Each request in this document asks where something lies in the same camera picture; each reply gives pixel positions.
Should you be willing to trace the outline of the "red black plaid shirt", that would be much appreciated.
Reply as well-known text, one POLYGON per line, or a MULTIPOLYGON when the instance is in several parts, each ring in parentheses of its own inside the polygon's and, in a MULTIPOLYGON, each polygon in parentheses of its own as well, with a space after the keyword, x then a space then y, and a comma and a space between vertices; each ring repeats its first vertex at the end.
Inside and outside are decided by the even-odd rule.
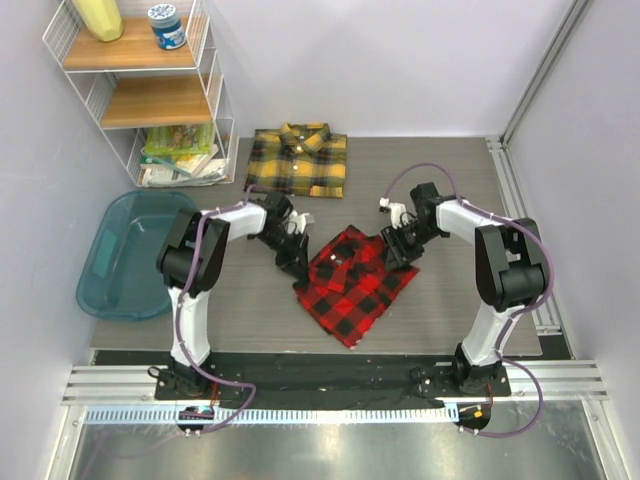
POLYGON ((318 325, 353 349, 417 276, 413 266, 385 269, 385 245, 347 226, 322 247, 308 266, 308 281, 293 289, 318 325))

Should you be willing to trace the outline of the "yellow plaid shirt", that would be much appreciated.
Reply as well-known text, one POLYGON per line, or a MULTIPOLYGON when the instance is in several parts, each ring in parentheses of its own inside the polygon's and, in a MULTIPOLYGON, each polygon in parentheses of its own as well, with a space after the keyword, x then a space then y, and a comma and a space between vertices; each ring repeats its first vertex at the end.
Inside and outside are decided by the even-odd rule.
POLYGON ((257 129, 248 158, 245 186, 286 195, 342 198, 348 136, 327 123, 257 129))

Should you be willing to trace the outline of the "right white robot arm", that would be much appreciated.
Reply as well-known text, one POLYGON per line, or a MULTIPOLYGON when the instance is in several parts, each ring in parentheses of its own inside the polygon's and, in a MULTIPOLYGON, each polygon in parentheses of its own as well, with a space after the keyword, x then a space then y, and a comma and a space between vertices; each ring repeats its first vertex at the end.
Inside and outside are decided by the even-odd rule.
POLYGON ((413 213, 402 203, 379 200, 379 210, 391 221, 381 231, 385 269, 411 266, 437 237, 455 235, 474 248, 481 304, 470 332, 456 346, 449 377, 460 393, 478 394, 498 378, 503 344, 516 322, 550 285, 537 224, 482 213, 465 199, 440 195, 433 183, 416 186, 410 196, 413 213))

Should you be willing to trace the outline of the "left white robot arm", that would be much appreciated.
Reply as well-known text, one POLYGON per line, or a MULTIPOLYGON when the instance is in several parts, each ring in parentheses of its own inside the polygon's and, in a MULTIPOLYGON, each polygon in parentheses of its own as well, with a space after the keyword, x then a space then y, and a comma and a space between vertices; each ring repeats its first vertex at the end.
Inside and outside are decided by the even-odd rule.
POLYGON ((278 269, 296 281, 308 281, 308 227, 312 214, 299 213, 278 192, 211 210, 183 208, 176 215, 156 261, 168 289, 173 313, 173 343, 165 368, 151 367, 159 400, 200 399, 216 377, 208 339, 208 305, 219 280, 227 245, 237 239, 258 239, 275 253, 278 269))

